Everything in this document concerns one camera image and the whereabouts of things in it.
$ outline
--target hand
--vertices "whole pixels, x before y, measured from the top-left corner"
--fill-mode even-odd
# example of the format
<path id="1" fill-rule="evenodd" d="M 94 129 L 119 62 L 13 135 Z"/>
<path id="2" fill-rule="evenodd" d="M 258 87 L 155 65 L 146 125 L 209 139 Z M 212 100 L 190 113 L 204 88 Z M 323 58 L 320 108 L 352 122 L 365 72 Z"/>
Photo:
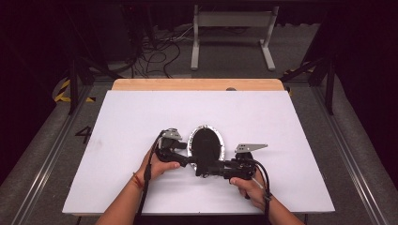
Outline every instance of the hand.
<path id="1" fill-rule="evenodd" d="M 149 160 L 150 150 L 144 156 L 143 162 L 141 163 L 140 169 L 138 169 L 136 175 L 138 179 L 144 183 L 144 172 Z M 158 159 L 156 154 L 152 155 L 151 159 L 151 180 L 156 179 L 158 176 L 164 174 L 166 171 L 174 170 L 180 167 L 178 162 L 162 162 Z"/>
<path id="2" fill-rule="evenodd" d="M 260 183 L 263 188 L 266 187 L 266 184 L 264 184 L 263 178 L 258 169 L 253 178 L 258 181 L 258 183 Z M 262 212 L 264 212 L 264 190 L 260 188 L 253 180 L 244 180 L 233 177 L 229 182 L 230 184 L 237 187 L 241 196 L 245 197 L 246 195 L 249 195 L 252 204 L 255 207 L 259 208 Z"/>

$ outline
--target white table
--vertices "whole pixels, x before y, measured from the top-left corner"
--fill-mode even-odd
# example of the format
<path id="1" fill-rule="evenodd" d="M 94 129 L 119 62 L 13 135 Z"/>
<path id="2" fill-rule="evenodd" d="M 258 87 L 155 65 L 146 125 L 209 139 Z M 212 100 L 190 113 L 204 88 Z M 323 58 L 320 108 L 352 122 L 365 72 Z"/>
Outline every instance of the white table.
<path id="1" fill-rule="evenodd" d="M 196 127 L 204 124 L 221 133 L 225 159 L 235 156 L 239 143 L 268 144 L 268 148 L 253 152 L 253 157 L 266 167 L 271 192 L 289 210 L 334 211 L 290 96 L 280 88 L 236 92 L 115 89 L 103 102 L 63 213 L 103 213 L 139 168 L 162 129 L 177 128 L 186 141 Z M 143 211 L 144 215 L 259 213 L 227 180 L 196 177 L 190 165 L 152 181 Z"/>

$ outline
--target bracelet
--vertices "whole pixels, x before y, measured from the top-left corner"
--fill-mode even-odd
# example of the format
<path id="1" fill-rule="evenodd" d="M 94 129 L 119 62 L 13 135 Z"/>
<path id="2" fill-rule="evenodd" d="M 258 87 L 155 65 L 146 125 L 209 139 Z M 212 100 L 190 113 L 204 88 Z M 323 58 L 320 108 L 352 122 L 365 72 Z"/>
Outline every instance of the bracelet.
<path id="1" fill-rule="evenodd" d="M 135 172 L 132 173 L 131 180 L 132 180 L 132 182 L 134 182 L 135 185 L 137 185 L 137 187 L 139 189 L 142 189 L 144 187 L 143 183 L 141 183 L 140 179 L 138 178 L 137 173 L 135 173 Z"/>

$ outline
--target person's left hand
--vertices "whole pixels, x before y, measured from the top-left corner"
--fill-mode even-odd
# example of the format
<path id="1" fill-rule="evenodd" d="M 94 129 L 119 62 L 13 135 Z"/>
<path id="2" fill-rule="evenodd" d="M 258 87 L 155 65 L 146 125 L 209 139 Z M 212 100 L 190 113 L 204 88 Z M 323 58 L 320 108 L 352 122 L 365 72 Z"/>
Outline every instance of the person's left hand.
<path id="1" fill-rule="evenodd" d="M 141 163 L 140 169 L 137 171 L 136 175 L 138 179 L 144 183 L 144 172 L 146 164 L 149 160 L 150 150 L 144 156 L 143 162 Z M 162 162 L 158 159 L 156 154 L 152 155 L 151 159 L 151 180 L 156 179 L 158 176 L 162 175 L 166 171 L 174 170 L 180 167 L 178 162 Z"/>

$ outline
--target person's right arm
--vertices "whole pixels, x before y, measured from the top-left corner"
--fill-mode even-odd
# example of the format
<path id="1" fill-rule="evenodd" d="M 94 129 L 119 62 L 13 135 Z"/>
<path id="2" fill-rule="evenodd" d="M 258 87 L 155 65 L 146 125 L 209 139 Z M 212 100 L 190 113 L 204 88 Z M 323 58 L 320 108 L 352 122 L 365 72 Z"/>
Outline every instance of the person's right arm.
<path id="1" fill-rule="evenodd" d="M 254 179 L 260 182 L 263 187 L 265 187 L 259 171 L 256 172 Z M 238 188 L 240 195 L 243 197 L 248 194 L 253 205 L 264 212 L 264 190 L 260 188 L 253 180 L 243 180 L 233 177 L 231 178 L 230 183 Z M 272 225 L 303 225 L 301 220 L 294 216 L 274 196 L 272 196 L 271 201 L 269 201 L 269 221 L 272 223 Z"/>

